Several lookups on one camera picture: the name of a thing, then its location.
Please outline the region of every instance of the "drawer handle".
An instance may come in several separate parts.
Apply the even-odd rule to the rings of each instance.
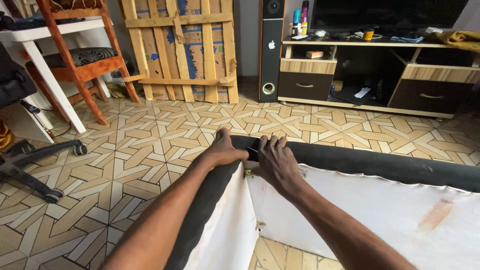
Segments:
[[[424,98],[436,98],[436,99],[444,99],[445,98],[445,96],[433,97],[433,96],[425,95],[423,93],[421,93],[420,96],[424,97]]]
[[[297,86],[300,86],[300,87],[313,87],[313,85],[306,86],[306,85],[302,85],[302,84],[297,84]]]

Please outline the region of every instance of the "patterned tile floor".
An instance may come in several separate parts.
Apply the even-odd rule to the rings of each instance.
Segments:
[[[255,93],[246,95],[252,98],[243,95],[237,105],[134,104],[119,98],[98,102],[110,126],[97,124],[85,105],[77,107],[87,132],[70,130],[56,141],[80,139],[89,153],[76,157],[67,149],[25,168],[65,192],[57,205],[46,204],[15,181],[0,182],[0,270],[97,269],[123,232],[210,145],[221,126],[238,135],[275,134],[290,141],[472,166],[480,162],[480,143],[464,133],[463,127],[470,126],[460,121],[259,104]],[[54,126],[55,134],[69,127],[56,121]],[[37,148],[45,145],[32,143]],[[263,260],[259,263],[259,268],[268,269]]]
[[[336,260],[324,258],[268,238],[259,237],[248,270],[342,270]]]

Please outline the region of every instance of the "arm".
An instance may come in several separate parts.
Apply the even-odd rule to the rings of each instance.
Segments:
[[[287,139],[260,139],[262,177],[290,201],[326,242],[346,270],[416,269],[391,246],[320,194],[299,174]]]
[[[247,158],[247,151],[233,148],[227,129],[218,130],[212,145],[125,232],[101,269],[163,269],[185,214],[207,173],[216,166]]]

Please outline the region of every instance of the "drawer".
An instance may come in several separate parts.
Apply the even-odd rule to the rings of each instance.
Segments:
[[[336,60],[280,59],[280,71],[333,74]]]
[[[327,101],[333,74],[280,72],[278,96]]]
[[[480,80],[480,68],[408,64],[402,79],[474,84]]]
[[[473,84],[401,79],[388,107],[454,114]]]

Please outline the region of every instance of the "hand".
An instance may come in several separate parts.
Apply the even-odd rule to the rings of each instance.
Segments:
[[[294,199],[306,181],[299,174],[299,166],[292,150],[285,147],[287,138],[263,135],[258,147],[261,176],[287,200]]]
[[[235,149],[228,129],[220,128],[212,145],[202,153],[201,159],[213,168],[228,165],[236,160],[247,160],[248,151]]]

